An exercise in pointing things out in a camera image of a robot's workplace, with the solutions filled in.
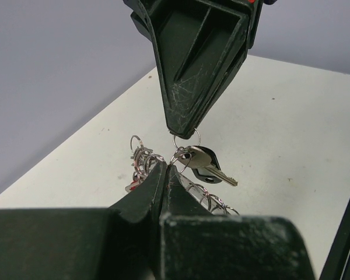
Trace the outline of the metal disc keyring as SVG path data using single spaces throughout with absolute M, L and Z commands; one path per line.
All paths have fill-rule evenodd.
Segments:
M 164 156 L 144 145 L 142 139 L 133 135 L 130 139 L 131 160 L 134 172 L 132 182 L 126 192 L 132 192 L 149 182 L 152 175 L 162 179 L 158 193 L 162 198 L 170 193 L 170 188 L 185 191 L 186 194 L 214 215 L 239 215 L 238 210 L 228 205 L 218 195 L 210 192 L 203 184 L 226 183 L 236 187 L 236 179 L 227 176 L 219 165 L 214 151 L 204 146 L 178 146 L 173 141 L 175 151 L 167 162 Z

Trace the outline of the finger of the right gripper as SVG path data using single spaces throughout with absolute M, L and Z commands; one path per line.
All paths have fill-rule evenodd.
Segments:
M 153 46 L 166 125 L 171 134 L 189 136 L 190 107 L 204 81 L 197 50 L 207 37 L 201 34 L 208 16 L 203 1 L 127 1 L 131 19 Z
M 198 80 L 190 107 L 189 136 L 236 76 L 252 48 L 263 1 L 203 1 L 208 16 L 201 34 L 208 32 L 197 50 L 205 80 Z

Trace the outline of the red key tag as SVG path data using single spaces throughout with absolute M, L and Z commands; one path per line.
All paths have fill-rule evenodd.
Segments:
M 141 183 L 139 181 L 132 181 L 129 185 L 125 187 L 126 192 L 131 192 L 136 189 Z

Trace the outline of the black key tag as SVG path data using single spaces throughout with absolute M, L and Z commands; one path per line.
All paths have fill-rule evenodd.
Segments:
M 186 147 L 180 147 L 176 142 L 176 135 L 173 135 L 173 145 L 177 148 L 174 153 L 173 162 L 179 161 L 184 165 L 183 169 L 187 167 L 196 170 L 204 169 L 217 179 L 229 184 L 230 186 L 237 187 L 238 182 L 233 177 L 227 176 L 223 171 L 219 170 L 215 164 L 212 163 L 212 156 L 201 149 L 201 134 L 197 129 L 194 129 L 198 137 L 198 145 L 190 145 Z

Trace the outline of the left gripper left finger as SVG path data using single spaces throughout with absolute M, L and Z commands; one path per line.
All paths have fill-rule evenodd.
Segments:
M 143 183 L 109 207 L 109 210 L 128 223 L 139 223 L 147 217 L 152 221 L 158 220 L 166 170 L 165 162 L 157 163 Z

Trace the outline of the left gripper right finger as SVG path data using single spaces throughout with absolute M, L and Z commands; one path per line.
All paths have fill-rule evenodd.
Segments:
M 175 166 L 168 166 L 162 200 L 162 214 L 186 216 L 211 216 L 186 189 Z

